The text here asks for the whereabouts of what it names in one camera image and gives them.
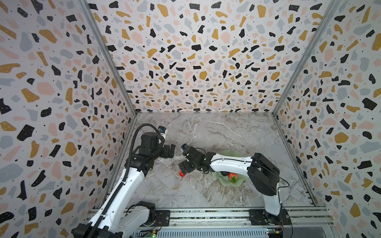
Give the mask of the red fake strawberry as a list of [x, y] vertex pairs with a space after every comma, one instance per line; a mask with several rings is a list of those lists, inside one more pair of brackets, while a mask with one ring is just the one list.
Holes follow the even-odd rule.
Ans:
[[236, 173], [229, 173], [228, 179], [231, 183], [236, 183], [238, 180], [238, 175]]

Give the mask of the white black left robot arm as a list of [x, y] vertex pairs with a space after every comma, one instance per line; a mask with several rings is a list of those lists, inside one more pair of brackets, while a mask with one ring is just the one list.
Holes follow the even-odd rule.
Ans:
[[157, 221], [153, 203], [141, 201], [133, 206], [129, 215], [125, 209], [154, 161], [159, 157], [173, 158], [176, 147], [166, 145], [165, 127], [145, 132], [139, 146], [135, 146], [136, 137], [135, 133], [125, 168], [111, 194], [88, 223], [72, 229], [75, 238], [129, 238], [143, 224], [149, 226]]

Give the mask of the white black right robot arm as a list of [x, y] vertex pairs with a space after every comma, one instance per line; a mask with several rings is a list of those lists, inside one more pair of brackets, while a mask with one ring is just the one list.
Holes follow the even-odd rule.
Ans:
[[202, 153], [197, 148], [183, 144], [185, 160], [179, 164], [181, 175], [197, 170], [204, 174], [222, 176], [221, 180], [233, 184], [248, 179], [263, 196], [265, 208], [249, 210], [249, 220], [254, 225], [292, 225], [290, 215], [279, 197], [280, 170], [261, 153], [249, 157], [235, 157], [219, 153]]

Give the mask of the light green wavy fruit bowl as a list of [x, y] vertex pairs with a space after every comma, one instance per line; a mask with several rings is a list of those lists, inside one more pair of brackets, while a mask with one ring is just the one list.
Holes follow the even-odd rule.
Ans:
[[[235, 150], [221, 150], [218, 154], [223, 156], [231, 156], [231, 157], [242, 157], [242, 153], [237, 152]], [[241, 174], [233, 175], [232, 178], [229, 177], [229, 172], [213, 172], [212, 175], [218, 179], [223, 186], [235, 186], [239, 187], [242, 183], [249, 179], [249, 177]]]

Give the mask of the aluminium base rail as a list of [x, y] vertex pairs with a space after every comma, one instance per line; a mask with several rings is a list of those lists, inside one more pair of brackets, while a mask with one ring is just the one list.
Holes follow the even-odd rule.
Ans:
[[100, 225], [99, 238], [338, 238], [323, 207], [281, 207], [271, 215], [254, 208], [158, 208], [123, 211], [115, 227]]

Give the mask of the aluminium corner post left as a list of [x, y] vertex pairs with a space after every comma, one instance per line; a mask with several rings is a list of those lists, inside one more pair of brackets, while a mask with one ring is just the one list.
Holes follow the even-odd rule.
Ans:
[[82, 12], [84, 14], [84, 18], [85, 18], [86, 22], [89, 25], [89, 29], [92, 31], [92, 33], [94, 35], [94, 39], [99, 46], [99, 50], [101, 51], [102, 55], [104, 56], [105, 62], [109, 66], [110, 71], [111, 71], [111, 73], [112, 73], [112, 75], [116, 81], [116, 84], [119, 87], [121, 94], [126, 101], [128, 110], [132, 114], [132, 117], [135, 118], [137, 116], [136, 110], [133, 107], [133, 104], [132, 104], [130, 97], [127, 93], [127, 90], [126, 90], [126, 88], [125, 88], [125, 86], [121, 80], [121, 76], [119, 75], [119, 73], [117, 71], [117, 68], [114, 64], [114, 61], [111, 58], [111, 55], [110, 55], [108, 48], [107, 48], [107, 45], [103, 41], [101, 32], [100, 32], [100, 30], [97, 26], [97, 23], [96, 23], [96, 20], [94, 19], [93, 15], [91, 13], [91, 10], [88, 6], [88, 2], [85, 0], [78, 0], [77, 2], [79, 4], [80, 9], [82, 10]]

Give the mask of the aluminium corner post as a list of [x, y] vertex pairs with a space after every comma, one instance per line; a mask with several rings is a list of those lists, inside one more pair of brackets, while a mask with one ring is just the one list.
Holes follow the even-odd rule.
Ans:
[[298, 64], [296, 65], [295, 70], [293, 71], [293, 74], [291, 76], [291, 79], [287, 83], [287, 85], [284, 87], [284, 91], [282, 92], [280, 99], [278, 100], [273, 112], [272, 116], [275, 118], [277, 113], [280, 111], [282, 104], [285, 102], [287, 98], [287, 94], [291, 91], [292, 86], [297, 81], [299, 75], [301, 74], [301, 71], [304, 68], [304, 65], [307, 63], [308, 59], [311, 57], [312, 53], [314, 52], [314, 48], [317, 46], [319, 39], [321, 38], [322, 34], [326, 30], [330, 20], [332, 19], [333, 15], [337, 11], [337, 9], [340, 6], [339, 0], [332, 0], [330, 1], [323, 19], [321, 20], [319, 26], [317, 27], [317, 30], [315, 34], [313, 35], [310, 43], [308, 44], [304, 54], [302, 55], [301, 59], [299, 60]]
[[111, 58], [111, 55], [110, 55], [108, 48], [107, 48], [107, 45], [103, 41], [101, 32], [100, 32], [100, 30], [97, 26], [97, 23], [96, 23], [96, 20], [94, 19], [93, 15], [91, 13], [91, 10], [88, 6], [88, 2], [85, 0], [78, 0], [77, 2], [79, 4], [80, 9], [82, 10], [82, 12], [84, 14], [84, 18], [85, 18], [86, 22], [89, 25], [89, 29], [92, 31], [92, 33], [94, 35], [94, 39], [99, 46], [99, 50], [101, 51], [102, 55], [104, 56], [105, 62], [109, 66], [110, 71], [111, 71], [111, 73], [112, 73], [112, 75], [116, 81], [116, 84], [119, 87], [121, 94], [126, 101], [128, 110], [132, 114], [132, 117], [135, 118], [137, 116], [136, 110], [133, 107], [133, 104], [132, 104], [130, 97], [127, 93], [127, 90], [126, 90], [126, 88], [125, 88], [125, 86], [121, 80], [121, 76], [119, 75], [119, 73], [117, 71], [117, 68], [114, 64], [114, 61]]

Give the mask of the aluminium corner post right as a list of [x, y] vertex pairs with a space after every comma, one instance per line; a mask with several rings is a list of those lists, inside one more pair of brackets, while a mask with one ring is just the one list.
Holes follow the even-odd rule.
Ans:
[[319, 26], [317, 27], [317, 30], [315, 34], [313, 35], [310, 43], [308, 44], [304, 54], [302, 55], [301, 59], [299, 60], [298, 64], [296, 65], [295, 70], [293, 71], [293, 74], [291, 76], [291, 79], [287, 83], [287, 85], [284, 87], [284, 91], [282, 92], [280, 99], [278, 100], [273, 112], [272, 116], [275, 118], [277, 113], [280, 111], [282, 104], [285, 102], [287, 98], [287, 94], [291, 91], [292, 86], [297, 81], [299, 75], [301, 74], [301, 71], [304, 68], [304, 65], [307, 63], [308, 59], [311, 57], [312, 53], [314, 52], [314, 48], [317, 46], [319, 39], [321, 38], [322, 34], [326, 30], [330, 20], [332, 19], [333, 15], [337, 11], [337, 9], [340, 6], [339, 0], [332, 0], [330, 1], [323, 19], [321, 20]]

